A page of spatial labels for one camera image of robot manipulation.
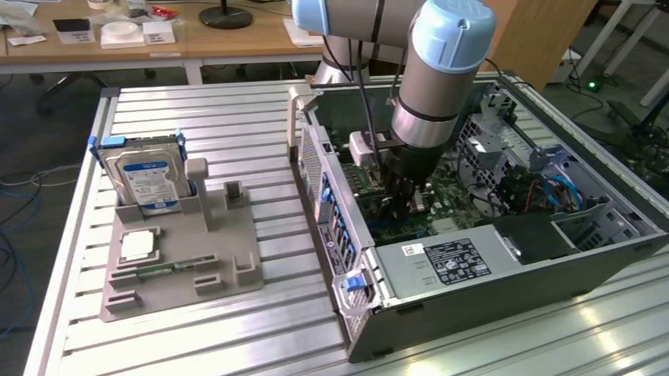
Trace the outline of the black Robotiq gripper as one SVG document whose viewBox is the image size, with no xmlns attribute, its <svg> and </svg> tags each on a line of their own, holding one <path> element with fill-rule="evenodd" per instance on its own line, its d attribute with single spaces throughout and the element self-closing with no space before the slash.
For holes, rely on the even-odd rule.
<svg viewBox="0 0 669 376">
<path fill-rule="evenodd" d="M 387 155 L 387 184 L 408 181 L 423 186 L 431 177 L 443 147 L 420 148 L 410 145 L 393 146 Z"/>
</svg>

